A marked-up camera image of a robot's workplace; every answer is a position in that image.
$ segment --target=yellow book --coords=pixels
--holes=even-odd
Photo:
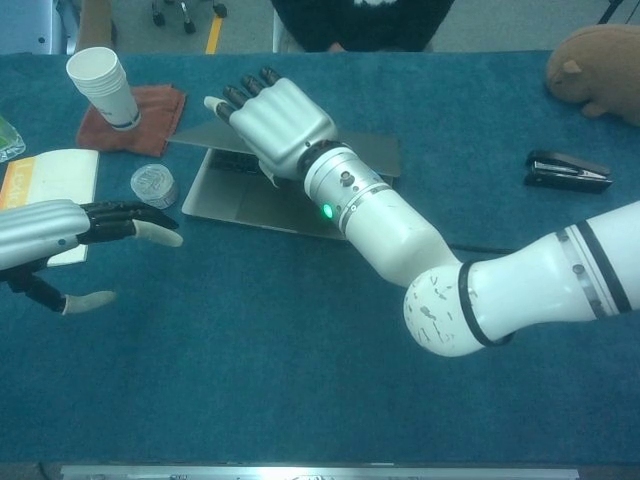
[[[10,162],[0,190],[0,210],[67,198],[78,204],[93,202],[98,158],[95,150],[67,149]],[[68,265],[86,258],[87,246],[79,245],[51,257],[48,265]]]

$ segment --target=white robot arm segment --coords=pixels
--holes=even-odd
[[[309,168],[305,192],[382,278],[408,287],[425,270],[460,264],[433,225],[350,148],[327,148]]]
[[[443,266],[409,287],[413,338],[439,355],[505,343],[543,322],[589,321],[640,308],[640,202],[546,235],[503,258]]]

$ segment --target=red cloth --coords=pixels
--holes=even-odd
[[[89,106],[76,135],[79,147],[100,152],[127,150],[161,157],[176,130],[186,95],[171,85],[133,87],[140,110],[140,123],[125,132],[111,128],[93,105]]]

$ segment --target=plastic bag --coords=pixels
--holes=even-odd
[[[25,148],[18,131],[0,116],[0,163],[20,155]]]

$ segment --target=cable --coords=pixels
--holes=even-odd
[[[462,245],[459,243],[450,243],[449,248],[451,250],[464,250],[466,252],[474,252],[474,253],[488,253],[490,255],[509,255],[516,251],[513,248],[493,248],[493,247],[483,247],[480,245]]]
[[[44,480],[53,480],[53,478],[51,478],[44,469],[44,464],[42,462],[38,462],[38,473],[40,473],[40,476],[44,478]]]
[[[631,21],[631,18],[633,18],[633,16],[636,14],[636,10],[638,10],[638,7],[640,7],[640,0],[638,0],[638,3],[636,3],[636,6],[633,7],[633,10],[629,14],[629,17],[627,18],[627,21],[624,22],[625,24],[629,23]]]
[[[607,8],[607,11],[604,12],[604,15],[602,15],[602,18],[598,21],[598,25],[607,23],[621,3],[622,0],[609,0],[609,8]]]

